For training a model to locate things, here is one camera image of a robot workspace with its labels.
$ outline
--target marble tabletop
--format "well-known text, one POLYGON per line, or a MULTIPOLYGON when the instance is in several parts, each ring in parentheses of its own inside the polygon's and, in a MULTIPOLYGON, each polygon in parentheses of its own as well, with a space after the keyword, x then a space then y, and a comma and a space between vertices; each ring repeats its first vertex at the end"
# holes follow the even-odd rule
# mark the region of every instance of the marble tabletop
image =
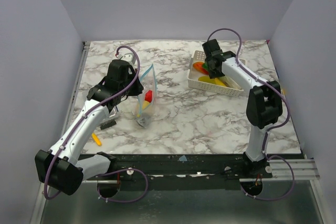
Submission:
MULTIPOLYGON (((95 41, 90 45, 79 93, 75 101, 74 117, 84 103, 83 94, 106 75, 108 65, 119 45, 132 47, 141 61, 140 74, 152 63, 157 78, 157 101, 153 121, 142 128, 134 119, 136 98, 128 98, 118 105, 122 112, 117 124, 95 134, 102 142, 98 146, 91 138, 82 153, 111 154, 237 154, 247 148, 250 123, 246 118, 247 96, 228 97, 191 89, 187 84, 187 70, 191 56, 202 50, 202 41, 95 41)), ((223 51, 235 52, 237 41, 220 41, 223 51)), ((121 54, 129 53, 121 49, 121 54)), ((241 58, 261 77, 277 79, 268 46, 264 40, 245 41, 241 58)), ((300 153, 300 146, 290 121, 272 130, 268 153, 300 153)))

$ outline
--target white basket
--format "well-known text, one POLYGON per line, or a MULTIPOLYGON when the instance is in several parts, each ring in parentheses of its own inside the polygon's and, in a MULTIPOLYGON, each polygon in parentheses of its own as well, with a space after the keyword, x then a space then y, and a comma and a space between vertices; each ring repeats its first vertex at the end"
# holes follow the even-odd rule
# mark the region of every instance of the white basket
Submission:
MULTIPOLYGON (((246 60, 240 59, 241 62, 246 65, 246 60)), ((194 56, 190 60, 189 70, 187 73, 188 77, 188 87, 194 89, 201 89, 209 92, 214 92, 217 94, 225 94, 231 97, 237 97, 244 93, 243 89, 233 89, 229 87, 219 86, 211 83, 206 83, 199 81, 199 77, 204 76, 204 74, 193 68, 193 64, 198 61, 205 61, 205 54, 202 51, 195 51, 194 56)))

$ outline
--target plastic bag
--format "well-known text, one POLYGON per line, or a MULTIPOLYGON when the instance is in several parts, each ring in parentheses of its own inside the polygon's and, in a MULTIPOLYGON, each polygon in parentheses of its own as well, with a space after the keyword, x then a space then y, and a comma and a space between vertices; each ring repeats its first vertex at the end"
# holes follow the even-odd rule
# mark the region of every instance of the plastic bag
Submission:
POLYGON ((147 127, 152 121, 156 100, 157 83, 153 64, 143 73, 139 80, 143 85, 143 91, 138 96, 135 119, 142 127, 147 127))

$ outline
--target purple cable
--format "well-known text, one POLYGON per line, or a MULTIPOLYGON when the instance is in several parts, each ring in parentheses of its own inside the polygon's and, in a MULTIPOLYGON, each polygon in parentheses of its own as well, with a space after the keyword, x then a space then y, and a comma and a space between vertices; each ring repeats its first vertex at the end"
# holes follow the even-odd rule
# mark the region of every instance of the purple cable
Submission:
MULTIPOLYGON (((130 50, 130 51, 134 54, 134 56, 135 56, 135 58, 136 58, 136 60, 137 60, 137 63, 138 63, 138 70, 136 71, 133 80, 130 82, 130 84, 128 84, 128 85, 126 86, 126 88, 124 88, 124 89, 121 90, 120 92, 118 92, 117 94, 114 94, 113 96, 111 96, 111 97, 109 97, 109 98, 107 98, 107 99, 101 101, 101 102, 98 103, 97 105, 93 106, 90 110, 88 110, 88 111, 87 111, 87 112, 86 112, 86 113, 85 113, 85 114, 78 120, 78 122, 74 125, 74 127, 73 127, 72 130, 70 131, 69 135, 65 138, 64 142, 62 143, 62 146, 63 146, 63 147, 65 147, 65 146, 67 145, 69 139, 70 139, 71 136, 74 134, 74 132, 76 131, 76 129, 78 128, 78 126, 79 126, 79 125, 80 125, 80 124, 81 124, 81 123, 82 123, 82 122, 83 122, 83 121, 90 115, 90 113, 91 113, 93 110, 95 110, 97 107, 99 107, 99 106, 101 106, 101 105, 104 105, 105 103, 111 101, 111 100, 114 99, 115 97, 117 97, 117 96, 121 95, 122 93, 124 93, 127 89, 129 89, 129 88, 133 85, 133 83, 134 83, 134 82, 136 81, 136 79, 138 78, 138 76, 139 76, 139 70, 140 70, 140 59, 139 59, 138 54, 137 54, 132 48, 130 48, 129 46, 119 46, 119 47, 117 48, 117 53, 116 53, 116 55, 119 54, 119 50, 120 50, 121 48, 126 48, 126 49, 130 50)), ((45 178, 45 181, 44 181, 44 191, 43 191, 44 197, 45 197, 46 199, 54 199, 57 195, 60 194, 60 191, 58 191, 58 192, 56 192, 54 195, 49 196, 49 195, 48 195, 48 182, 49 182, 50 173, 51 173, 51 170, 52 170, 52 168, 53 168, 53 165, 54 165, 56 159, 58 158, 59 154, 61 153, 61 151, 62 151, 62 149, 59 149, 59 150, 56 152, 56 154, 54 155, 53 159, 51 160, 50 165, 49 165, 48 170, 47 170, 46 178, 45 178)))
POLYGON ((128 169, 117 170, 117 171, 111 172, 111 173, 100 174, 98 176, 101 176, 101 177, 110 176, 110 175, 113 175, 113 174, 117 174, 117 173, 121 173, 121 172, 126 172, 127 170, 133 170, 135 172, 141 173, 141 175, 145 178, 146 186, 145 186, 145 190, 144 190, 143 194, 140 195, 138 198, 131 199, 131 200, 117 200, 117 199, 111 199, 111 198, 104 198, 104 197, 102 197, 100 195, 99 188, 97 188, 97 192, 99 194, 99 198, 102 198, 102 199, 110 201, 110 202, 117 202, 117 203, 133 203, 133 202, 138 201, 139 199, 142 199, 146 195, 146 193, 148 191, 148 179, 146 177, 146 174, 143 171, 135 169, 135 168, 128 168, 128 169))
POLYGON ((276 129, 276 128, 279 128, 279 127, 282 127, 282 126, 284 126, 286 123, 288 123, 288 121, 289 121, 289 119, 290 119, 289 104, 288 104, 287 100, 285 99, 285 97, 284 97, 278 90, 276 90, 276 89, 275 89, 274 87, 272 87, 270 84, 268 84, 268 83, 266 83, 266 82, 264 82, 264 81, 262 81, 262 80, 259 80, 259 78, 258 78, 257 76, 255 76, 253 73, 251 73, 250 71, 248 71, 248 70, 244 67, 244 65, 239 61, 238 56, 239 56, 239 53, 240 53, 240 50, 241 50, 241 45, 242 45, 243 42, 242 42, 242 38, 241 38, 241 36, 240 36, 240 34, 239 34, 238 32, 236 32, 236 31, 234 31, 234 30, 232 30, 232 29, 230 29, 230 28, 220 28, 220 29, 217 29, 217 30, 213 31, 213 32, 209 35, 209 37, 208 37, 208 41, 210 40, 211 36, 212 36, 214 33, 218 32, 218 31, 222 31, 222 30, 232 31, 232 32, 235 33, 235 34, 238 36, 238 38, 239 38, 239 46, 238 46, 237 53, 236 53, 236 63, 238 64, 238 66, 240 66, 240 68, 241 68, 244 72, 246 72, 249 76, 251 76, 251 78, 253 78, 255 81, 260 82, 261 84, 263 84, 263 85, 267 86, 268 88, 272 89, 272 91, 274 91, 275 94, 277 94, 278 96, 280 96, 280 98, 283 100, 283 102, 285 103, 285 105, 286 105, 286 107, 287 107, 287 117, 286 117, 285 121, 282 122, 282 123, 280 123, 280 124, 278 124, 278 125, 274 125, 274 126, 272 126, 272 127, 270 127, 270 128, 267 129, 266 134, 265 134, 265 137, 264 137, 264 140, 263 140, 262 151, 264 152, 265 158, 266 158, 268 161, 271 160, 271 159, 273 159, 273 158, 275 158, 275 157, 277 157, 277 158, 281 159, 282 161, 284 161, 284 162, 288 165, 288 167, 289 167, 289 169, 290 169, 290 172, 292 173, 292 185, 291 185, 290 189, 289 189, 284 195, 282 195, 281 197, 273 198, 273 199, 266 199, 266 198, 255 197, 255 196, 252 196, 252 195, 248 194, 247 192, 245 192, 245 190, 244 190, 243 188, 242 188, 242 190, 243 190, 243 192, 245 193, 246 196, 251 197, 251 198, 253 198, 253 199, 259 199, 259 200, 265 200, 265 201, 274 201, 274 200, 280 200, 280 199, 283 199, 283 198, 285 198, 286 196, 288 196, 288 195, 293 191, 293 189, 294 189, 294 185, 295 185, 294 171, 293 171, 293 168, 290 166, 290 164, 289 164, 284 158, 282 158, 282 157, 280 157, 280 156, 278 156, 278 155, 273 155, 273 156, 271 156, 271 157, 268 158, 268 157, 267 157, 267 154, 266 154, 266 144, 267 144, 268 133, 269 133, 270 130, 272 130, 272 129, 276 129))

